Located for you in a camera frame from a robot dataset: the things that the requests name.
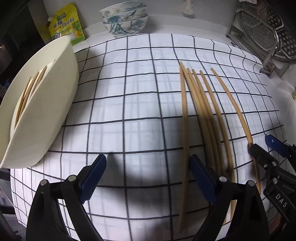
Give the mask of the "steel dish rack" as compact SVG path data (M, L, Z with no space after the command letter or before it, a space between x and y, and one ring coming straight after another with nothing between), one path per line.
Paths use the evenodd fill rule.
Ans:
M275 29L258 16L242 8L235 10L226 37L238 48L256 56L262 63L260 72L282 77L289 64L279 58L282 52L280 37Z

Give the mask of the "steel steamer plate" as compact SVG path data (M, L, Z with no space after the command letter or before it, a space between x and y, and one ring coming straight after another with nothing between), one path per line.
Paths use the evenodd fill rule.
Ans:
M282 60L284 63L295 64L295 33L285 26L280 15L275 9L264 2L260 4L251 4L241 2L240 8L252 12L261 20L276 30L280 37L282 52L276 60Z

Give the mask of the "bottom floral ceramic bowl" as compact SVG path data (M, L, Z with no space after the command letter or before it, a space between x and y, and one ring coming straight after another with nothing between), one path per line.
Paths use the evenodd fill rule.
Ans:
M103 24L107 32L115 37L129 36L141 32L147 24L148 15L125 22Z

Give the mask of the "wooden chopstick eight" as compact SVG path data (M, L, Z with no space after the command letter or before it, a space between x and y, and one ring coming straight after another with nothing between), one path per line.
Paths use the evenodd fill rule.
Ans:
M227 88L227 86L225 85L225 83L223 82L221 77L218 75L218 73L213 68L211 68L211 71L213 72L213 74L215 75L215 77L217 78L217 80L219 81L219 83L221 84L223 89L225 90L230 102L232 103L232 105L233 105L233 107L234 107L234 109L235 109L235 111L236 111L236 113L238 115L238 118L239 118L239 120L241 122L242 128L244 130L244 133L245 133L247 141L248 141L247 148L249 150L251 145L253 145L253 139L252 139L250 130L248 128L248 125L246 123L246 120L243 117L243 114L242 114L237 102L235 101L234 97L232 96L231 92L229 91L229 89ZM254 166L254 172L255 172L256 186L257 186L257 189L259 191L259 194L261 194L261 182L260 182L260 174L259 174L258 163L257 163L257 161L256 161L256 159L254 157L252 157L252 160L253 160L253 166Z

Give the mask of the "white round tray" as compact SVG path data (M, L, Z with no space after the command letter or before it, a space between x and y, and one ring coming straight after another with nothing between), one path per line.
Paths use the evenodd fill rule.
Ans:
M21 95L30 77L47 65L43 79L15 126ZM78 63L69 36L45 45L22 67L1 103L1 167L39 162L53 144L74 99Z

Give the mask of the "wooden chopstick three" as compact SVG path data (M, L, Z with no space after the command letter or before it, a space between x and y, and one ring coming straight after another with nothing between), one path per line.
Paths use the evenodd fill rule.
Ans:
M27 87L23 91L23 96L22 96L21 103L20 103L20 106L19 106L18 117L20 117L21 114L23 113L23 111L24 111L24 109L25 109L25 107L27 105L27 102L32 97L32 95L35 92L38 84L43 79L44 74L46 72L46 69L47 69L47 66L45 66L40 72L37 72L32 79L29 79Z

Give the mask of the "top floral ceramic bowl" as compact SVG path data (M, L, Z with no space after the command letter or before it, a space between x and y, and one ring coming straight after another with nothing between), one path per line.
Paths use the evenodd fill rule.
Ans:
M108 16L134 11L135 9L144 7L147 7L147 4L142 1L125 1L103 8L99 10L99 13L103 18L107 18Z

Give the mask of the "wooden chopstick seven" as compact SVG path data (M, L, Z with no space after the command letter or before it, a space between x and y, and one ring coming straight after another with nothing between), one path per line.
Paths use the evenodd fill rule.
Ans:
M235 182L234 163L233 163L233 159L232 159L229 138L228 138L228 135L226 132L224 120L222 118L222 113L221 113L220 108L217 104L214 93L209 85L209 82L208 82L207 78L205 77L202 70L200 70L200 75L201 75L201 78L206 86L206 89L208 91L208 95L210 97L210 100L212 102L212 105L214 107L215 114L216 114L216 118L215 118L214 113L210 107L210 102L208 100L206 92L203 89L203 86L200 84L200 86L199 86L200 92L201 92L203 102L204 102L204 105L205 105L205 108L207 111L207 116L210 120L210 130L212 131L211 137L214 138L212 141L212 146L213 146L213 151L217 156L215 159L215 167L220 175L226 175L226 166L225 166L225 160L224 160L224 156L223 156L221 138L220 138L220 134L221 134L223 144L224 144L225 153L226 153L229 178L230 178L231 182Z

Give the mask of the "wooden chopstick two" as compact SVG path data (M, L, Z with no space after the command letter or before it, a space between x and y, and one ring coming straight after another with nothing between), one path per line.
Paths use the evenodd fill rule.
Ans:
M36 80L38 74L39 74L39 71L34 75L34 77L31 78L30 84L29 84L29 86L28 86L28 88L27 88L27 92L26 92L26 94L25 94L25 99L24 99L24 102L23 102L23 106L22 106L21 114L23 113L23 110L25 109L25 106L26 106L27 101L28 101L28 99L29 99L30 91L31 91L31 89L32 89L32 85L33 85L34 81Z

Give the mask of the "black white grid cloth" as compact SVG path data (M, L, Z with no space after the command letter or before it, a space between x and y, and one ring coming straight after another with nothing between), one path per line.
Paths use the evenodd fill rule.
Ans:
M113 39L76 52L80 79L69 114L48 152L35 166L11 170L16 218L26 225L41 180L77 174L98 154L107 167L84 207L104 240L191 240L209 204L193 177L185 226L178 232L182 192L183 120L179 64L203 72L226 128L235 180L254 179L240 120L255 143L285 140L271 84L251 54L188 35L143 34Z

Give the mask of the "yellow seasoning pouch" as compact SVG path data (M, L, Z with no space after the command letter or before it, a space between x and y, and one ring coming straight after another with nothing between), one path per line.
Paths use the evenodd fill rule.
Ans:
M85 40L78 12L73 3L68 3L55 13L50 21L49 32L53 40L69 36L73 46Z

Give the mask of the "wooden chopstick six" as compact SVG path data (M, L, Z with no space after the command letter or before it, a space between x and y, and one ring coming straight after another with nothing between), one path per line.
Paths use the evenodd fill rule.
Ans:
M214 120L210 116L209 108L206 106L204 92L202 87L199 87L199 78L195 71L191 73L189 68L185 68L184 64L180 63L180 69L182 70L186 83L191 91L193 102L198 111L200 128L202 137L206 145L206 157L208 158L208 165L213 168L218 174L225 174L225 167L222 162L221 148L218 138L214 133Z

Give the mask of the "wooden chopstick one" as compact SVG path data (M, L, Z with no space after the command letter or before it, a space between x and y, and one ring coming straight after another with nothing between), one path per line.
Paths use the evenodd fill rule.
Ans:
M23 93L22 93L22 95L21 95L20 104L19 104L19 106L18 106L18 111L17 111L17 113L16 113L15 126L17 125L18 120L19 120L19 118L20 118L20 114L21 114L21 110L22 110L23 102L24 102L24 99L25 99L25 94L26 94L26 92L27 92L27 88L28 88L28 86L29 86L29 84L30 84L31 78L32 78L32 77L29 78L29 80L28 80L28 82L27 82L27 85L26 85L26 87L24 88Z

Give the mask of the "wooden chopstick four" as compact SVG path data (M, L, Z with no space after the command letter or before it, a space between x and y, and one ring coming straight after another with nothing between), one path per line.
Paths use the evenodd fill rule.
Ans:
M30 91L29 97L34 93L35 89L37 88L38 84L41 82L42 78L44 77L44 74L46 72L47 65L41 70L41 72L38 74L36 80L34 81L32 85L32 89Z

